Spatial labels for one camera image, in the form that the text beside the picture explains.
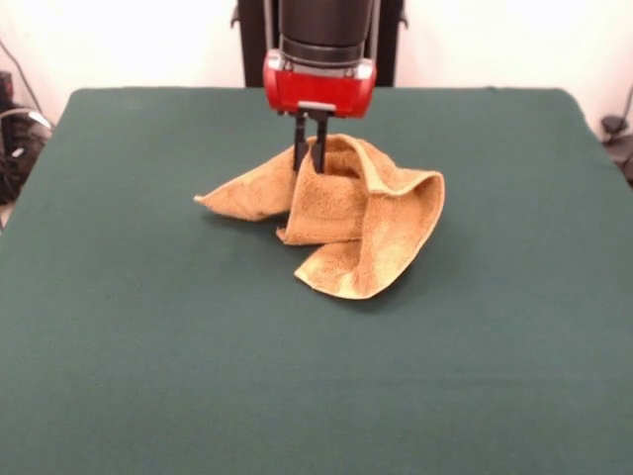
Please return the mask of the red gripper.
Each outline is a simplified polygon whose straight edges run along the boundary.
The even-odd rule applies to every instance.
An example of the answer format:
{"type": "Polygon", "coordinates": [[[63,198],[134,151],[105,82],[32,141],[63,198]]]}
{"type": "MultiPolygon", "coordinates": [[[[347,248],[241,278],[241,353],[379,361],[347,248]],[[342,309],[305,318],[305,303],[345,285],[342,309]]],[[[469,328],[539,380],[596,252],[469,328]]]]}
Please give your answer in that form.
{"type": "MultiPolygon", "coordinates": [[[[363,58],[350,68],[326,69],[290,61],[281,51],[270,49],[262,68],[263,87],[271,109],[295,115],[293,170],[299,171],[309,151],[307,114],[325,111],[337,118],[362,118],[371,104],[377,68],[363,58]]],[[[311,157],[316,173],[324,173],[329,114],[309,114],[316,122],[316,140],[311,157]]]]}

